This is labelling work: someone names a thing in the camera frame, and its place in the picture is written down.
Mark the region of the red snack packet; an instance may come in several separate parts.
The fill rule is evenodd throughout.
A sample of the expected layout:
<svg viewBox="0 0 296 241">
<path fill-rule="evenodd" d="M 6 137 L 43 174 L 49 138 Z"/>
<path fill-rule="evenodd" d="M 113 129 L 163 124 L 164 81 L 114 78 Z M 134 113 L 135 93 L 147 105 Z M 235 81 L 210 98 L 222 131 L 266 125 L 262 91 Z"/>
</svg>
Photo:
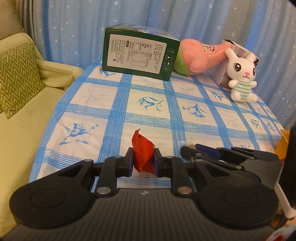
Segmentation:
<svg viewBox="0 0 296 241">
<path fill-rule="evenodd" d="M 136 130 L 132 137 L 134 168 L 138 173 L 155 174 L 153 167 L 155 145 L 139 132 L 140 129 Z"/>
</svg>

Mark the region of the orange plastic bin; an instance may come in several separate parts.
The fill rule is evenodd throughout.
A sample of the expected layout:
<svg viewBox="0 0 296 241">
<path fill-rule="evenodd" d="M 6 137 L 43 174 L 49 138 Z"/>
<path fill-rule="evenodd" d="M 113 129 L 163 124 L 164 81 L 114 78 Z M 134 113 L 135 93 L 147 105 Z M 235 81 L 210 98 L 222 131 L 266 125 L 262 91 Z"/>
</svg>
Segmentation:
<svg viewBox="0 0 296 241">
<path fill-rule="evenodd" d="M 280 130 L 280 132 L 282 136 L 278 145 L 276 146 L 275 153 L 277 154 L 280 160 L 284 160 L 287 155 L 287 148 L 290 140 L 290 131 Z"/>
</svg>

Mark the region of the blue checked tablecloth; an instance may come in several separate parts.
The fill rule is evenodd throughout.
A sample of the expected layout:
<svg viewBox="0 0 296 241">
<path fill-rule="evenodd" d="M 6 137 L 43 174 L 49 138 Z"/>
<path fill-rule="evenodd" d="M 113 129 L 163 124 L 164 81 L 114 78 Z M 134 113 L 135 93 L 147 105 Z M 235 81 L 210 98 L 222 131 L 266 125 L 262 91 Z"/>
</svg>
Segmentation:
<svg viewBox="0 0 296 241">
<path fill-rule="evenodd" d="M 182 146 L 232 146 L 273 152 L 281 124 L 268 106 L 236 103 L 208 73 L 169 81 L 114 73 L 95 60 L 57 103 L 40 142 L 30 181 L 83 159 L 124 155 L 135 131 L 164 156 Z"/>
</svg>

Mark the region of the white bunny plush toy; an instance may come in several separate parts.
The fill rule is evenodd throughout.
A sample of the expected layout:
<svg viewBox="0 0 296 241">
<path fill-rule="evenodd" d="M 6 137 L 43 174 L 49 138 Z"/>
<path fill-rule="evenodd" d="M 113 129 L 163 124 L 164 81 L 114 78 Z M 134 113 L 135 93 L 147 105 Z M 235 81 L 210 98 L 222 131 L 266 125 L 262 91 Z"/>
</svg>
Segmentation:
<svg viewBox="0 0 296 241">
<path fill-rule="evenodd" d="M 231 79 L 228 82 L 228 86 L 231 88 L 231 99 L 236 102 L 257 102 L 257 96 L 252 93 L 252 89 L 257 86 L 257 82 L 254 81 L 256 76 L 255 55 L 249 53 L 246 58 L 241 58 L 231 48 L 227 49 L 225 54 L 229 60 L 226 73 Z"/>
</svg>

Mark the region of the pink green plush toy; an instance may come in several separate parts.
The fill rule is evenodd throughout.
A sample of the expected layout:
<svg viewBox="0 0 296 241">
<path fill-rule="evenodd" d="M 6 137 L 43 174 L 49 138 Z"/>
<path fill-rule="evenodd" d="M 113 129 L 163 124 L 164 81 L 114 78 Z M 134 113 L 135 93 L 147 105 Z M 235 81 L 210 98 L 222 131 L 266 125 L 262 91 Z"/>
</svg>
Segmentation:
<svg viewBox="0 0 296 241">
<path fill-rule="evenodd" d="M 205 72 L 224 61 L 225 51 L 230 47 L 229 42 L 207 45 L 194 39 L 184 39 L 180 42 L 174 70 L 185 76 Z"/>
</svg>

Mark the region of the green sofa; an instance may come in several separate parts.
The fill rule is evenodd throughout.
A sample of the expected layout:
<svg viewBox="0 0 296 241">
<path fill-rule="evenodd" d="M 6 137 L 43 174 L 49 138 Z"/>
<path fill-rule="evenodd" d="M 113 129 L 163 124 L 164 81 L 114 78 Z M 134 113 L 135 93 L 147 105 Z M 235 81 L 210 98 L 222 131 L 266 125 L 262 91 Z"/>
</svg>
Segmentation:
<svg viewBox="0 0 296 241">
<path fill-rule="evenodd" d="M 37 49 L 35 56 L 45 88 L 11 118 L 1 113 L 1 236 L 16 226 L 9 200 L 14 191 L 29 181 L 39 143 L 54 108 L 83 72 L 76 66 L 45 61 Z"/>
</svg>

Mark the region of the green white cardboard box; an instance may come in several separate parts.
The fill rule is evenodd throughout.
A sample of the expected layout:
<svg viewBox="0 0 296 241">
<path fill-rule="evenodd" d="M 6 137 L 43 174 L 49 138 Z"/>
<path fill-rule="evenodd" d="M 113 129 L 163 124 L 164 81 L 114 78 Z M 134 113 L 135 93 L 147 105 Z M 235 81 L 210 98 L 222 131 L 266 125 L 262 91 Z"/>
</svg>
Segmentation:
<svg viewBox="0 0 296 241">
<path fill-rule="evenodd" d="M 118 24 L 105 29 L 102 69 L 168 81 L 180 40 L 149 27 Z"/>
</svg>

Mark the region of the green zigzag cushion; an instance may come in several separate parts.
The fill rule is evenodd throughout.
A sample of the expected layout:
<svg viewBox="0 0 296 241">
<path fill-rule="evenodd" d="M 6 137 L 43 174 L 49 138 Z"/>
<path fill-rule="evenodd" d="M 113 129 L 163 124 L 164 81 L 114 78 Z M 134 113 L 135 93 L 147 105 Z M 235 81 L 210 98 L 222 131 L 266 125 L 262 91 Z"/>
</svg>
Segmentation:
<svg viewBox="0 0 296 241">
<path fill-rule="evenodd" d="M 44 87 L 33 42 L 1 53 L 1 111 L 8 119 Z"/>
</svg>

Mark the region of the blue star curtain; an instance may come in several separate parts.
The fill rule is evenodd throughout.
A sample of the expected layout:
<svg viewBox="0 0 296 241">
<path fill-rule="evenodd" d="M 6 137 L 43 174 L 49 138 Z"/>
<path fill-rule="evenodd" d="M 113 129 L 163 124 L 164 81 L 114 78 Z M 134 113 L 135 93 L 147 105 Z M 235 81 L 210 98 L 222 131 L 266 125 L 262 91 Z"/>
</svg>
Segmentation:
<svg viewBox="0 0 296 241">
<path fill-rule="evenodd" d="M 295 123 L 295 1 L 17 1 L 46 60 L 86 68 L 106 27 L 127 23 L 206 44 L 234 41 L 258 58 L 255 92 L 284 128 Z"/>
</svg>

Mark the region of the beige satin cushion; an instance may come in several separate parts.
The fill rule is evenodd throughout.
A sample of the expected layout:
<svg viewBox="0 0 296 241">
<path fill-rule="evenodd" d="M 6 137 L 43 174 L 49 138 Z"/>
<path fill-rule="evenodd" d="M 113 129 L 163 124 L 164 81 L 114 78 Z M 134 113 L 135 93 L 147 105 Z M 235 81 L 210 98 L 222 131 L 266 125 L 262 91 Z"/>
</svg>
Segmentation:
<svg viewBox="0 0 296 241">
<path fill-rule="evenodd" d="M 1 0 L 0 10 L 1 40 L 10 35 L 23 32 L 23 26 L 16 10 L 15 1 Z"/>
</svg>

